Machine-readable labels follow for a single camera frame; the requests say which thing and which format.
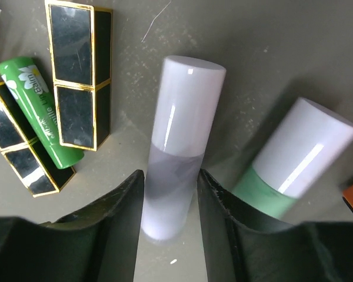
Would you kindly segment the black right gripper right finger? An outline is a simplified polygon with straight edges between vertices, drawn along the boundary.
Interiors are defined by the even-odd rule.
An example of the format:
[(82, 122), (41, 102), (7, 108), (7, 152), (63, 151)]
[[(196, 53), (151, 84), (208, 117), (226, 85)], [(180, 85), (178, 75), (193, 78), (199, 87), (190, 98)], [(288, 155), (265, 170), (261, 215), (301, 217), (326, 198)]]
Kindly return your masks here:
[(209, 281), (353, 281), (353, 222), (277, 220), (206, 170), (197, 191)]

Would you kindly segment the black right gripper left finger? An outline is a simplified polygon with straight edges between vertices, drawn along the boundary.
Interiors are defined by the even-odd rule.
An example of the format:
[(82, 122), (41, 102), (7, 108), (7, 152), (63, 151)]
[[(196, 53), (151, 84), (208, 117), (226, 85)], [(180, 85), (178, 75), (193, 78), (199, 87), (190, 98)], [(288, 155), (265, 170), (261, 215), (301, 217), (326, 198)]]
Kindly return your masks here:
[(0, 217), (0, 281), (132, 281), (144, 173), (55, 222)]

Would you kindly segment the white cap mint tube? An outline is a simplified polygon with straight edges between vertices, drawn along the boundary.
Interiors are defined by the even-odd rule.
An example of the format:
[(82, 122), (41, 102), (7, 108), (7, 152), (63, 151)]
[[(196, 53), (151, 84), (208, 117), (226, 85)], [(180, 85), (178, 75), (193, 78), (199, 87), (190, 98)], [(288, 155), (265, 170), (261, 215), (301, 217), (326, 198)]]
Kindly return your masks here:
[(352, 141), (353, 123), (298, 98), (232, 192), (280, 219)]

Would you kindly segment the white cap lilac tube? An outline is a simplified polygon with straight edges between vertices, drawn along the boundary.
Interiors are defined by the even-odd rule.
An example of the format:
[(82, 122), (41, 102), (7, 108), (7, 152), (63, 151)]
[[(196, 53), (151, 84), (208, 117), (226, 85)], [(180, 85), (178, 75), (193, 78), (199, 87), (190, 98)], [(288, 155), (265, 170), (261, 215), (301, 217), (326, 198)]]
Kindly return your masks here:
[(141, 221), (153, 240), (171, 240), (185, 225), (225, 75), (202, 59), (164, 59)]

